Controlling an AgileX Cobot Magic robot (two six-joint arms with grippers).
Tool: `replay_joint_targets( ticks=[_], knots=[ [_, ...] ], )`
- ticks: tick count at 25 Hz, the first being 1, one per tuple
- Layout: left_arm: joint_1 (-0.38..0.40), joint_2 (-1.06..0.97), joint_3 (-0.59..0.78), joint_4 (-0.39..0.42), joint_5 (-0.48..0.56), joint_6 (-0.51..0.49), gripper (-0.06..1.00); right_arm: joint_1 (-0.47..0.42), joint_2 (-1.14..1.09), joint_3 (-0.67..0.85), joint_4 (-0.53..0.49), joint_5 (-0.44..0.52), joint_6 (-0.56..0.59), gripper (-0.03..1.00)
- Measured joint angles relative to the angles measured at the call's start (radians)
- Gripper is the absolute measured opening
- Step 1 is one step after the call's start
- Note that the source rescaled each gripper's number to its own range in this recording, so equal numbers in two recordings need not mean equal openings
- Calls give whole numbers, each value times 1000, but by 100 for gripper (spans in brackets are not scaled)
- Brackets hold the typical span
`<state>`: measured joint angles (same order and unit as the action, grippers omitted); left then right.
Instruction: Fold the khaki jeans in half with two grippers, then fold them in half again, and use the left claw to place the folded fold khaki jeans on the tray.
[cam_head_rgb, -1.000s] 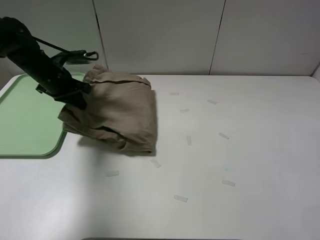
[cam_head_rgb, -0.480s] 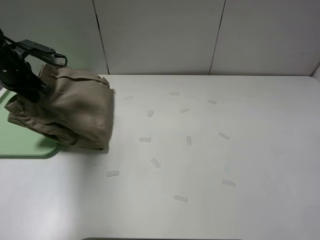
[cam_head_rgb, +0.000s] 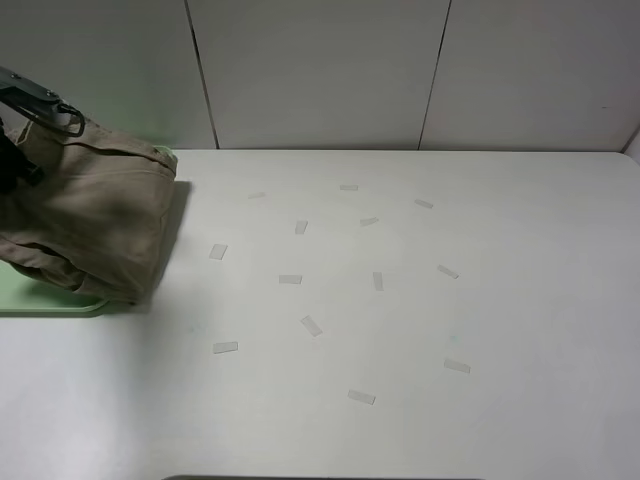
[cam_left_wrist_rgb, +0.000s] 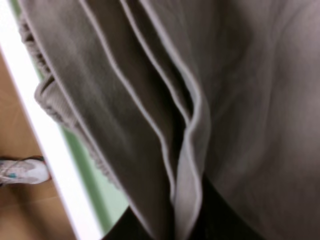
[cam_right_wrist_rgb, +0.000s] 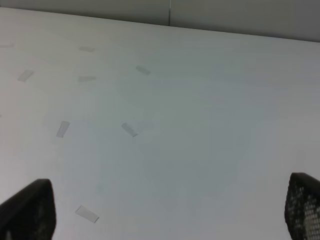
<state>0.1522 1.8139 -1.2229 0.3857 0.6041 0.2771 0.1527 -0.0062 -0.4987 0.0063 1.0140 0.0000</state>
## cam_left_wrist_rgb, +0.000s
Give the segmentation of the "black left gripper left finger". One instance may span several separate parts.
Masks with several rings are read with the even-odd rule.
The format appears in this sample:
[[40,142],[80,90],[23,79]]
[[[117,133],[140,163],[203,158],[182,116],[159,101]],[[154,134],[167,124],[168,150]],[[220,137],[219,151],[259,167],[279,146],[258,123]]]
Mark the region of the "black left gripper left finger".
[[128,207],[102,240],[152,240],[152,238]]

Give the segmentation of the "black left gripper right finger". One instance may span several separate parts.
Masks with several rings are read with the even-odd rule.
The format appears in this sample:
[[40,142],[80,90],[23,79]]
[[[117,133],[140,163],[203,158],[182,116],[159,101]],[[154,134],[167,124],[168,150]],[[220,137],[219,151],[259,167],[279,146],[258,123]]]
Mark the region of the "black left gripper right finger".
[[193,240],[262,240],[223,200],[206,176],[202,179],[201,211]]

